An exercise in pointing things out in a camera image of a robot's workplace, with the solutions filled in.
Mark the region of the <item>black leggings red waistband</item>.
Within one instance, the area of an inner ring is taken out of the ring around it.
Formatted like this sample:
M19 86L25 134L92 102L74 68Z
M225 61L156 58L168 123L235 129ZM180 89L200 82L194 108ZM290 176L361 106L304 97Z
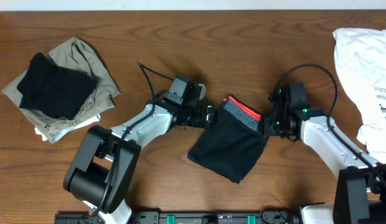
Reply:
M257 163L269 136L260 128L262 115L230 95L223 99L217 122L203 132L188 159L236 184Z

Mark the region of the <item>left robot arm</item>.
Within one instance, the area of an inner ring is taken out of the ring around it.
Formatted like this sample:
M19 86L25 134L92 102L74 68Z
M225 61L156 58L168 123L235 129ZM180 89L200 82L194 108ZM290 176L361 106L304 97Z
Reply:
M110 129L99 125L86 133L67 171L63 187L90 207L70 223L128 223L132 214L124 197L141 150L174 126L209 129L213 106L150 101L140 114Z

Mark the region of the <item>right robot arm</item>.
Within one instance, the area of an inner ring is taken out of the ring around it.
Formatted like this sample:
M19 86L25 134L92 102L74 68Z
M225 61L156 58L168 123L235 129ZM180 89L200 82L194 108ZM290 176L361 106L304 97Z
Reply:
M260 123L263 134L302 141L337 179L332 205L299 208L300 223L386 223L386 164L358 148L322 109L311 108L301 83L268 95L272 114Z

